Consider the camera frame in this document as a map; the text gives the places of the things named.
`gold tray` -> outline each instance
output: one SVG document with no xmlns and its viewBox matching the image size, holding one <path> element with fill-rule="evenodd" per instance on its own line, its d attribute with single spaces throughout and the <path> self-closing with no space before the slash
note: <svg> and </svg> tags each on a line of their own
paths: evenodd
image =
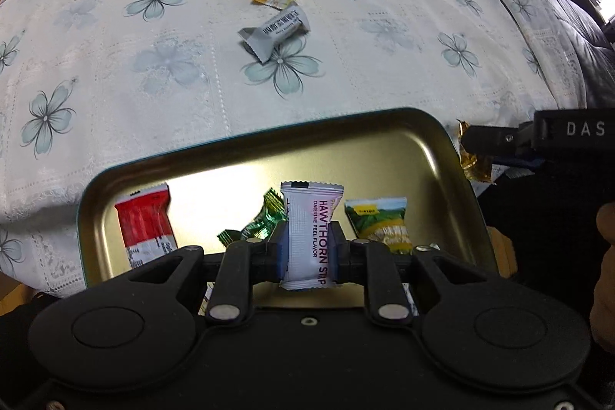
<svg viewBox="0 0 615 410">
<path fill-rule="evenodd" d="M 478 202 L 446 131 L 425 112 L 396 109 L 238 136 L 107 169 L 91 181 L 79 206 L 88 286 L 130 269 L 114 208 L 119 196 L 167 182 L 178 246 L 223 252 L 216 235 L 243 228 L 269 187 L 279 190 L 282 181 L 294 180 L 342 184 L 344 199 L 406 196 L 405 223 L 414 244 L 436 243 L 497 272 Z M 343 201 L 333 219 L 346 238 L 355 238 Z"/>
</svg>

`human hand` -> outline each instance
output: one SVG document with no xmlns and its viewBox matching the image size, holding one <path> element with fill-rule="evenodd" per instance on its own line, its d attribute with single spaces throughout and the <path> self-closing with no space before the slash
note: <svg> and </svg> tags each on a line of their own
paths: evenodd
<svg viewBox="0 0 615 410">
<path fill-rule="evenodd" d="M 611 247 L 602 259 L 600 278 L 593 291 L 589 323 L 596 342 L 615 354 L 615 202 L 600 208 L 596 225 Z"/>
</svg>

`white tablecloth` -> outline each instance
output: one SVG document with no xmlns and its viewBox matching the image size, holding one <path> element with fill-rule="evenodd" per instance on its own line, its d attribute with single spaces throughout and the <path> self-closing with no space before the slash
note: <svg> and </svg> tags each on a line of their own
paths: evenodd
<svg viewBox="0 0 615 410">
<path fill-rule="evenodd" d="M 255 62 L 249 0 L 0 4 L 0 271 L 84 286 L 75 230 L 113 164 L 327 116 L 417 107 L 516 125 L 580 107 L 570 43 L 542 0 L 298 0 L 311 31 Z"/>
</svg>

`green candy wrapper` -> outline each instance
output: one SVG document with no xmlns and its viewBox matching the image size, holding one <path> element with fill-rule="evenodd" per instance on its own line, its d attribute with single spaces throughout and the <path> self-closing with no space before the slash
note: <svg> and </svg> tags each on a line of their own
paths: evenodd
<svg viewBox="0 0 615 410">
<path fill-rule="evenodd" d="M 404 224 L 405 197 L 348 200 L 346 214 L 359 238 L 387 244 L 391 252 L 409 254 L 412 243 Z"/>
<path fill-rule="evenodd" d="M 224 247 L 228 247 L 234 241 L 247 240 L 248 238 L 267 238 L 280 221 L 286 221 L 284 199 L 273 188 L 267 190 L 263 196 L 263 207 L 257 216 L 240 232 L 237 230 L 224 230 L 218 235 Z"/>
</svg>

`red candy wrapper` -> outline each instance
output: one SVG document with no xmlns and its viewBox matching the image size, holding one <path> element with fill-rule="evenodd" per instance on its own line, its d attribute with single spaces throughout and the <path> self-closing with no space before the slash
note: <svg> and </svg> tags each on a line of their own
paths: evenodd
<svg viewBox="0 0 615 410">
<path fill-rule="evenodd" d="M 131 268 L 177 249 L 167 208 L 171 196 L 163 183 L 124 196 L 115 204 Z"/>
</svg>

